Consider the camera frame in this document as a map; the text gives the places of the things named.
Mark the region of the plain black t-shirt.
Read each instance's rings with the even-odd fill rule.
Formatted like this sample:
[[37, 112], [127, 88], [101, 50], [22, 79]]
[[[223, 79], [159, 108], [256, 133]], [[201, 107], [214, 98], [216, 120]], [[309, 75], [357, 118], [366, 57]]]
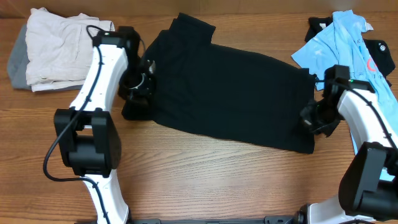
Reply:
[[263, 54], [213, 44], [214, 31], [182, 13], [161, 31], [145, 54], [155, 63], [155, 91], [148, 106], [127, 98], [124, 119], [311, 154], [314, 137], [300, 112], [314, 97], [314, 77]]

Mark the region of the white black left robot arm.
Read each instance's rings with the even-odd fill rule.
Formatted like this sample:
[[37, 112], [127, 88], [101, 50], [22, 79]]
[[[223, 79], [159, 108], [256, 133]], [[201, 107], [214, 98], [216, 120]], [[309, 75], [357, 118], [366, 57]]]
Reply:
[[63, 182], [48, 172], [49, 158], [60, 148], [65, 166], [82, 181], [94, 203], [96, 223], [132, 223], [124, 201], [117, 168], [121, 160], [121, 140], [111, 117], [114, 97], [124, 101], [123, 116], [146, 119], [155, 91], [155, 62], [139, 56], [144, 42], [133, 27], [116, 31], [98, 29], [91, 35], [93, 59], [86, 80], [69, 108], [54, 115], [56, 140], [47, 152], [43, 172], [55, 182]]

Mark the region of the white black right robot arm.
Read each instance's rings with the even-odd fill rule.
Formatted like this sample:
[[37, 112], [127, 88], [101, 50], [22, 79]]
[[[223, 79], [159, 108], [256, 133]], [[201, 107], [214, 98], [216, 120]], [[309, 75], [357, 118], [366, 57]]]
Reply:
[[357, 154], [345, 172], [338, 195], [303, 206], [293, 223], [374, 223], [397, 219], [397, 135], [381, 112], [369, 82], [354, 80], [349, 68], [325, 72], [323, 98], [302, 110], [313, 134], [330, 136], [347, 122]]

